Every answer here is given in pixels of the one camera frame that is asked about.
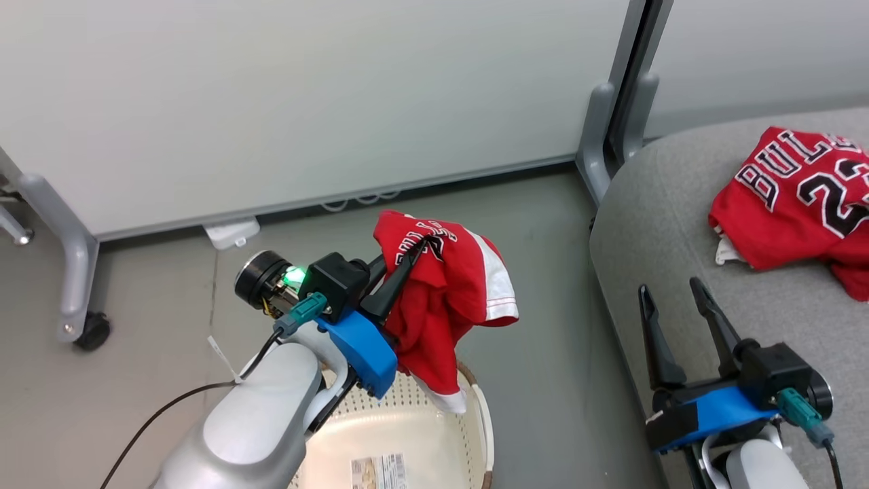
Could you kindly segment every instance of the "black cable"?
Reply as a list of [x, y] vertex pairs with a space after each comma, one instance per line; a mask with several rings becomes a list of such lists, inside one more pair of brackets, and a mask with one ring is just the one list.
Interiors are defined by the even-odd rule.
[[[242, 378], [247, 378], [248, 375], [250, 375], [250, 373], [254, 371], [254, 369], [260, 364], [260, 362], [262, 362], [262, 359], [266, 356], [266, 353], [269, 351], [269, 348], [271, 347], [272, 343], [277, 341], [277, 339], [279, 337], [281, 337], [282, 334], [283, 334], [283, 328], [277, 328], [275, 330], [275, 332], [269, 337], [269, 341], [267, 341], [265, 343], [265, 345], [263, 345], [262, 348], [260, 349], [260, 352], [256, 354], [254, 361], [250, 363], [250, 367], [248, 367], [247, 369], [245, 369], [244, 372], [242, 372], [242, 376], [241, 376]], [[121, 462], [123, 462], [123, 458], [127, 456], [127, 453], [133, 447], [133, 445], [136, 444], [136, 442], [139, 440], [139, 437], [142, 436], [142, 433], [144, 433], [145, 430], [148, 429], [148, 426], [151, 426], [151, 423], [153, 423], [155, 419], [159, 418], [160, 415], [163, 414], [164, 412], [166, 412], [170, 407], [178, 404], [179, 402], [185, 400], [186, 398], [188, 398], [192, 395], [198, 394], [199, 392], [205, 392], [205, 391], [208, 391], [211, 389], [219, 389], [221, 387], [233, 387], [235, 385], [236, 385], [236, 382], [234, 380], [230, 380], [229, 382], [218, 382], [216, 384], [203, 385], [202, 387], [197, 387], [196, 389], [194, 389], [192, 391], [185, 392], [184, 394], [178, 396], [177, 398], [170, 400], [170, 402], [167, 405], [158, 409], [157, 412], [155, 412], [153, 415], [151, 415], [150, 418], [148, 418], [147, 421], [145, 421], [145, 424], [142, 425], [141, 428], [139, 428], [139, 431], [136, 432], [136, 434], [133, 436], [133, 439], [129, 441], [129, 443], [127, 444], [126, 447], [124, 447], [123, 452], [121, 452], [121, 456], [117, 458], [117, 461], [111, 467], [111, 470], [109, 471], [109, 475], [106, 476], [106, 480], [103, 481], [103, 484], [100, 486], [100, 489], [106, 489], [106, 486], [109, 485], [109, 481], [111, 480], [112, 476], [115, 475], [115, 471], [117, 470], [117, 467], [119, 465], [121, 465]]]
[[254, 371], [254, 369], [260, 364], [260, 362], [262, 362], [262, 359], [266, 356], [266, 353], [269, 352], [271, 344], [277, 341], [277, 339], [280, 338], [282, 334], [283, 328], [275, 329], [275, 332], [272, 333], [271, 336], [269, 336], [269, 340], [266, 341], [265, 345], [263, 345], [262, 348], [260, 348], [260, 352], [256, 354], [256, 358], [254, 358], [254, 361], [250, 363], [250, 366], [247, 368], [247, 370], [242, 372], [242, 378], [247, 378], [248, 375], [250, 375], [250, 373]]
[[824, 442], [826, 454], [830, 456], [830, 466], [833, 467], [833, 478], [836, 480], [836, 489], [845, 489], [842, 485], [842, 472], [839, 472], [839, 459], [836, 458], [836, 451], [833, 450], [833, 443], [830, 440]]
[[773, 418], [773, 426], [775, 426], [776, 431], [779, 432], [779, 442], [784, 445], [785, 439], [781, 436], [781, 418]]
[[0, 191], [0, 198], [14, 198], [18, 202], [24, 202], [24, 197], [19, 192]]

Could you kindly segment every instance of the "metal leg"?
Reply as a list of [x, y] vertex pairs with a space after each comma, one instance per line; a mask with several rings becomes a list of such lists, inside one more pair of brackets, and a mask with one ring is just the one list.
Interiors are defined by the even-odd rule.
[[64, 343], [73, 342], [82, 335], [84, 328], [99, 243], [45, 178], [22, 175], [17, 188], [63, 244], [66, 270], [63, 273], [57, 339]]
[[613, 84], [594, 87], [588, 99], [586, 121], [582, 126], [580, 148], [576, 152], [576, 166], [591, 191], [595, 205], [600, 205], [607, 193], [610, 178], [603, 157], [604, 138], [609, 127], [610, 111], [615, 98]]
[[12, 235], [12, 240], [18, 246], [28, 244], [33, 238], [33, 230], [20, 225], [2, 205], [0, 205], [0, 227]]
[[654, 94], [658, 91], [658, 75], [643, 73], [637, 80], [634, 103], [628, 109], [625, 134], [621, 146], [622, 161], [627, 161], [634, 153], [643, 147], [643, 136], [646, 134], [646, 122], [652, 111]]

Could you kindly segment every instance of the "green connector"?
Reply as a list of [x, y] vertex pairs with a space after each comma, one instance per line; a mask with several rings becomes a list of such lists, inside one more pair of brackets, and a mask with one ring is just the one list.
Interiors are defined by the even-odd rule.
[[824, 446], [825, 442], [833, 442], [833, 432], [826, 427], [824, 420], [809, 401], [795, 389], [788, 387], [779, 392], [776, 404], [781, 415], [802, 428], [816, 448]]
[[320, 292], [314, 292], [299, 301], [295, 307], [289, 310], [289, 316], [299, 325], [313, 321], [326, 309], [326, 296]]

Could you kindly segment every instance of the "black wheel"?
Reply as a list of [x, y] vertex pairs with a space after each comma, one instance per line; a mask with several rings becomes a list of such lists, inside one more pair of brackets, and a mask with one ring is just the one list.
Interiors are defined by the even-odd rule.
[[93, 352], [106, 342], [109, 337], [109, 320], [104, 312], [90, 312], [84, 318], [84, 331], [82, 336], [74, 342], [76, 346], [86, 352]]

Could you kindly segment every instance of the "floor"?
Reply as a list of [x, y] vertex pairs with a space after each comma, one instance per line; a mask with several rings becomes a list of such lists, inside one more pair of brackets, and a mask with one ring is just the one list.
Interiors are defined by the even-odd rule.
[[[8, 487], [98, 487], [139, 425], [177, 394], [229, 379], [213, 335], [242, 365], [269, 321], [233, 294], [235, 274], [261, 249], [306, 264], [328, 251], [372, 258], [378, 212], [393, 206], [463, 223], [501, 250], [521, 320], [475, 328], [458, 355], [486, 393], [495, 434], [494, 487], [657, 487], [633, 387], [617, 353], [588, 257], [593, 206], [575, 171], [459, 185], [337, 214], [264, 220], [241, 249], [217, 252], [201, 230], [103, 247], [92, 309], [114, 331], [92, 353], [54, 340], [59, 243], [36, 229], [16, 248], [0, 236], [0, 480]], [[109, 487], [147, 487], [194, 419], [221, 393], [164, 414]]]

